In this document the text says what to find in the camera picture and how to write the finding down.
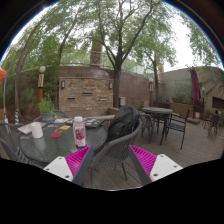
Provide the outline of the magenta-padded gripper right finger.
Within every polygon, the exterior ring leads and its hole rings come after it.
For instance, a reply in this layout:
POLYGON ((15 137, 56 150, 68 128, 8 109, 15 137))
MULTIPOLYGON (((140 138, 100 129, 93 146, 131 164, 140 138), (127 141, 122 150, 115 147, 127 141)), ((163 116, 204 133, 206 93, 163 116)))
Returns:
POLYGON ((182 169, 165 154, 154 155, 137 146, 129 146, 129 155, 143 186, 182 169))

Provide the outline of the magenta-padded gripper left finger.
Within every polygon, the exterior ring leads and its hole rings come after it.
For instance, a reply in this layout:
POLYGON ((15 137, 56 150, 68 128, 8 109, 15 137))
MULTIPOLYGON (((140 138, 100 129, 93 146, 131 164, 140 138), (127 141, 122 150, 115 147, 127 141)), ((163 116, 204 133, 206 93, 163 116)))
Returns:
POLYGON ((81 186, 93 152, 93 146, 89 145, 67 157, 58 156, 44 170, 81 186))

